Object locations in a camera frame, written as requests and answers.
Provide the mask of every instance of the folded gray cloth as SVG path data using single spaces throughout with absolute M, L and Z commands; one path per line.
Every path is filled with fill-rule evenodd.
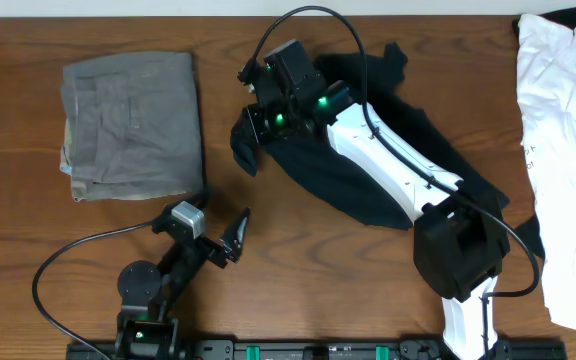
M 146 199 L 203 186 L 190 54 L 106 56 L 64 68 L 61 169 L 76 200 Z

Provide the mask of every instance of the white arm segment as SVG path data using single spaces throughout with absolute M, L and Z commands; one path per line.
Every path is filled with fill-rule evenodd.
M 486 279 L 463 303 L 457 299 L 441 299 L 446 317 L 444 343 L 461 360 L 477 360 L 484 355 L 484 319 L 480 298 L 483 293 L 493 291 L 496 284 L 496 276 Z M 488 300 L 488 348 L 491 349 L 498 337 L 492 325 L 492 298 Z
M 368 104 L 370 119 L 379 128 L 383 137 L 399 153 L 437 181 L 453 190 L 461 178 L 426 159 L 412 146 L 386 126 L 372 106 Z M 421 207 L 427 203 L 439 204 L 448 197 L 437 189 L 428 189 L 427 182 L 404 165 L 386 149 L 378 139 L 372 137 L 366 125 L 361 105 L 353 104 L 337 115 L 337 121 L 328 125 L 330 146 L 339 154 L 361 166 L 390 196 L 392 196 L 414 222 L 422 215 Z

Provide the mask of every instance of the wooden table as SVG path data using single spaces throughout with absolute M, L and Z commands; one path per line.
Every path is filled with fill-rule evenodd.
M 481 174 L 511 199 L 518 225 L 533 213 L 515 96 L 517 43 L 511 17 L 363 17 L 352 22 L 367 51 L 397 41 L 409 57 L 398 94 L 423 108 Z M 37 267 L 64 244 L 156 216 L 172 198 L 75 203 L 58 170 L 64 65 L 141 50 L 190 51 L 199 79 L 218 235 L 236 210 L 253 211 L 243 259 L 206 266 L 176 312 L 187 331 L 240 339 L 396 338 L 440 334 L 440 298 L 412 263 L 412 233 L 364 227 L 316 199 L 265 158 L 256 178 L 233 161 L 228 139 L 253 98 L 236 73 L 270 18 L 0 19 L 0 359 L 63 359 L 70 341 L 33 305 Z M 297 18 L 270 37 L 312 55 L 355 51 L 332 18 Z M 76 332 L 114 339 L 116 279 L 137 259 L 157 262 L 171 240 L 148 230 L 87 244 L 45 273 L 47 309 Z M 499 289 L 523 288 L 530 268 L 514 246 Z M 576 359 L 576 331 L 553 325 L 541 290 L 495 303 L 497 330 L 511 337 L 561 337 Z

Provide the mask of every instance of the black cloth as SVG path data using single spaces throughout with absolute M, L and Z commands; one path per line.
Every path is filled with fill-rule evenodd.
M 574 30 L 576 28 L 576 7 L 557 10 L 540 15 L 548 21 L 566 26 Z M 512 22 L 512 29 L 516 37 L 519 37 L 519 19 Z M 533 216 L 525 223 L 519 225 L 516 229 L 517 235 L 526 243 L 526 245 L 535 253 L 535 255 L 544 258 L 544 246 L 539 236 L 539 220 L 537 216 Z
M 383 57 L 368 57 L 368 102 L 403 140 L 435 164 L 461 176 L 464 186 L 492 188 L 434 128 L 423 110 L 393 95 L 404 80 L 407 62 L 395 43 L 386 46 Z M 321 55 L 315 61 L 328 83 L 344 80 L 356 89 L 360 88 L 360 64 L 359 54 Z M 231 146 L 237 162 L 254 176 L 253 151 L 232 138 Z M 263 148 L 302 187 L 359 222 L 402 230 L 412 227 L 401 206 L 375 180 L 328 144 L 295 136 Z M 496 191 L 500 204 L 506 206 L 508 198 Z

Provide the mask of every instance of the white cloth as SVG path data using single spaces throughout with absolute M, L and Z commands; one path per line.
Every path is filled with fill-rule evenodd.
M 551 320 L 576 329 L 576 28 L 535 15 L 519 22 L 517 102 L 546 253 Z

